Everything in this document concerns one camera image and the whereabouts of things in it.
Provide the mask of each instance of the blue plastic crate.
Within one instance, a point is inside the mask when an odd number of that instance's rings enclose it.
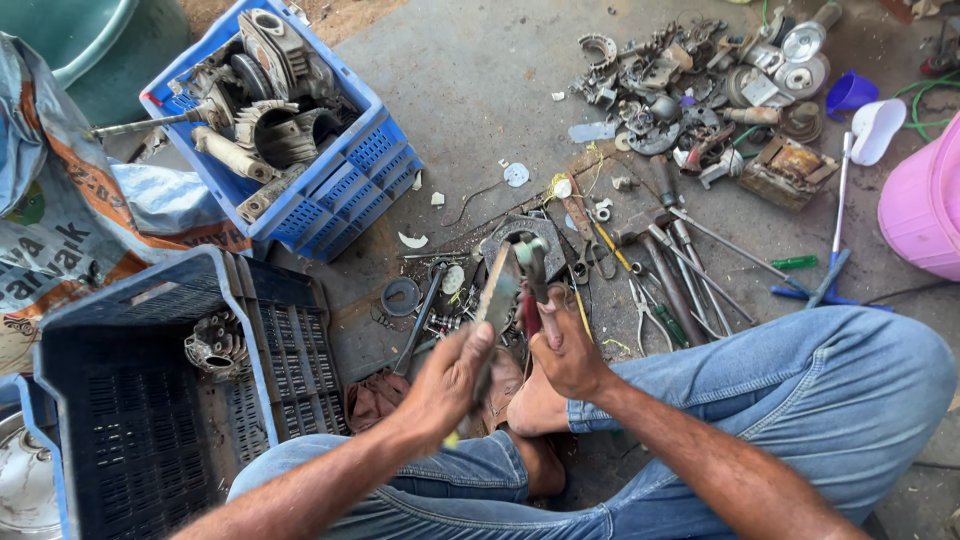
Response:
[[[214,383],[183,339],[224,309],[252,371]],[[48,314],[24,422],[51,450],[64,538],[165,538],[271,446],[348,434],[328,322],[308,276],[212,246]]]
[[[193,125],[180,122],[163,129],[241,233],[254,240],[279,240],[298,255],[330,262],[413,184],[423,163],[380,98],[278,0],[234,4],[144,89],[140,102],[153,118],[196,107],[194,99],[175,96],[167,84],[232,39],[239,31],[237,14],[253,8],[283,17],[316,49],[360,117],[254,223],[240,217],[236,207],[262,184],[197,152],[190,140]],[[331,183],[337,187],[327,186]],[[336,193],[347,199],[339,200]]]

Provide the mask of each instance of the pliers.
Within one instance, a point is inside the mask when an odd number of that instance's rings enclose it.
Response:
[[[666,341],[667,347],[669,347],[670,352],[673,353],[673,342],[670,341],[670,334],[666,332],[666,328],[663,327],[663,324],[657,320],[657,317],[650,312],[650,306],[647,304],[647,297],[643,294],[642,291],[637,291],[634,286],[633,280],[630,280],[630,292],[634,295],[634,305],[636,306],[636,312],[639,316],[639,320],[636,322],[636,345],[640,349],[640,356],[647,356],[643,352],[643,316],[646,315],[650,317],[650,320],[654,322],[654,325],[660,329],[660,333],[663,334],[663,340]]]

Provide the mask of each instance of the black plastic crate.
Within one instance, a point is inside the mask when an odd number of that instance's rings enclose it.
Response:
[[[213,382],[183,351],[231,309],[251,371]],[[348,434],[308,276],[200,246],[49,314],[28,428],[51,445],[64,536],[160,538],[221,503],[236,474],[307,433]],[[264,414],[265,408],[270,412]]]

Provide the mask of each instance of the green screwdriver handle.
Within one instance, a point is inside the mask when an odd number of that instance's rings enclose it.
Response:
[[[686,340],[686,334],[684,329],[680,328],[680,323],[678,323],[670,315],[670,312],[666,310],[666,306],[659,304],[656,307],[657,316],[662,321],[663,325],[666,327],[667,333],[670,334],[670,337],[673,338],[673,342],[677,344],[677,347],[681,349],[686,349],[690,346],[690,342]]]
[[[770,265],[778,270],[783,270],[785,268],[805,268],[806,266],[816,266],[817,262],[818,262],[817,256],[804,255],[803,257],[791,257],[791,258],[781,258],[777,260],[771,260]]]

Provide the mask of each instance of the man's arm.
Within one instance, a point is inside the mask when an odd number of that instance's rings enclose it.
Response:
[[[493,343],[489,323],[437,344],[393,414],[316,459],[227,503],[176,540],[313,539],[408,461],[436,452],[467,414]]]
[[[557,306],[565,291],[551,287]],[[563,344],[530,348],[562,396],[597,405],[659,457],[741,538],[867,539],[782,461],[633,388],[603,361],[579,317],[558,309]]]

